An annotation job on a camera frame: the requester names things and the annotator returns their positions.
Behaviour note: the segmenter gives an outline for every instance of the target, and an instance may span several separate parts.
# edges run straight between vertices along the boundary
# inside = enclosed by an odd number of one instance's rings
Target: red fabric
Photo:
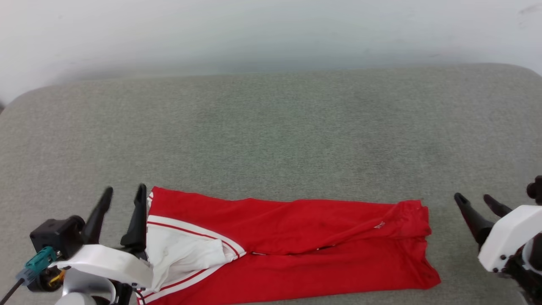
[[[212,230],[247,252],[155,305],[264,302],[440,283],[425,258],[428,209],[417,200],[228,201],[157,187],[152,193],[151,215]]]

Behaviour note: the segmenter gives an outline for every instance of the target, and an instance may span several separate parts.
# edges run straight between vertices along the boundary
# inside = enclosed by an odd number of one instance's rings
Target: white wall
[[[542,73],[535,0],[0,0],[0,101],[67,81],[503,62]]]

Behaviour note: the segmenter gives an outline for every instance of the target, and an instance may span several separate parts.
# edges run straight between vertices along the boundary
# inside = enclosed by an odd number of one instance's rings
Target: folded red shorts
[[[154,187],[146,303],[235,304],[440,283],[425,258],[427,207],[222,200]]]

